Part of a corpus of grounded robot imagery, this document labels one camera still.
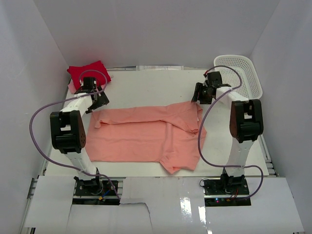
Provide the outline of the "white perforated plastic basket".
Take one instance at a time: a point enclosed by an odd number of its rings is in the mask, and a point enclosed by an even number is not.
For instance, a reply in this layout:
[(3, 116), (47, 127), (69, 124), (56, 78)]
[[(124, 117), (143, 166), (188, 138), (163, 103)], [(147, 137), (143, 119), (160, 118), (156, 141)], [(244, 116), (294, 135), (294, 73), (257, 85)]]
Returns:
[(263, 95), (262, 87), (252, 61), (241, 55), (220, 55), (214, 59), (215, 70), (219, 71), (223, 83), (236, 89), (248, 99), (259, 99)]

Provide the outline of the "salmon pink t shirt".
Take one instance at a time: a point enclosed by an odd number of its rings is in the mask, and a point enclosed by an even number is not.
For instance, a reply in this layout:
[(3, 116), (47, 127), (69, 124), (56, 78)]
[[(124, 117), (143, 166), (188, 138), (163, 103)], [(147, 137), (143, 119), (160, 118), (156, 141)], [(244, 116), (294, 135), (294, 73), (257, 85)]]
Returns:
[(158, 162), (170, 174), (193, 171), (207, 134), (202, 114), (189, 101), (93, 112), (86, 153), (95, 162)]

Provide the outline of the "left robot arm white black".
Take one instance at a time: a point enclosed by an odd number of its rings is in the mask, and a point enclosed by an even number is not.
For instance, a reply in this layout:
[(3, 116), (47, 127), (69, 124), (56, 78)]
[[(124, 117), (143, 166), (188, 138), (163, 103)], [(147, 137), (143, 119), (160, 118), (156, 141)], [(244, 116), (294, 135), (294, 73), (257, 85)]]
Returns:
[(86, 189), (94, 195), (103, 189), (103, 182), (96, 178), (98, 169), (85, 151), (87, 141), (82, 117), (109, 103), (103, 88), (93, 77), (84, 77), (81, 87), (59, 112), (50, 114), (53, 148), (65, 155), (78, 171), (78, 179), (87, 180)]

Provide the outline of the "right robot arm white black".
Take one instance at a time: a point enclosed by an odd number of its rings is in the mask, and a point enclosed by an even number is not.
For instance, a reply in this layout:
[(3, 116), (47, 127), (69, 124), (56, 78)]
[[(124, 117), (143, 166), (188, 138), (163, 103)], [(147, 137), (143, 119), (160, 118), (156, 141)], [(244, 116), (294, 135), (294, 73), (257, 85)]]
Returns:
[(232, 194), (238, 188), (238, 183), (244, 179), (246, 161), (251, 147), (258, 137), (263, 133), (263, 116), (261, 101), (258, 99), (247, 99), (240, 95), (236, 90), (243, 84), (243, 80), (237, 71), (239, 85), (232, 87), (224, 83), (219, 71), (208, 70), (204, 73), (205, 81), (198, 82), (192, 102), (209, 105), (204, 115), (199, 134), (202, 133), (204, 121), (213, 106), (222, 101), (230, 108), (229, 130), (232, 136), (232, 147), (229, 159), (225, 165), (217, 165), (204, 160), (207, 164), (223, 168), (220, 177), (220, 188), (225, 194)]

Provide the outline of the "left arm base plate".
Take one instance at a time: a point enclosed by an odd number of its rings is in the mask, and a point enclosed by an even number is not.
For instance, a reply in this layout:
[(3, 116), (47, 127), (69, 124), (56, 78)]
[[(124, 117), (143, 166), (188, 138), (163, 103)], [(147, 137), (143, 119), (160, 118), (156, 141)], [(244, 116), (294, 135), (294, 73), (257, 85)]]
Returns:
[(73, 205), (102, 205), (118, 206), (119, 198), (118, 181), (101, 180), (98, 176), (90, 180), (79, 179), (74, 177), (75, 188), (73, 194)]

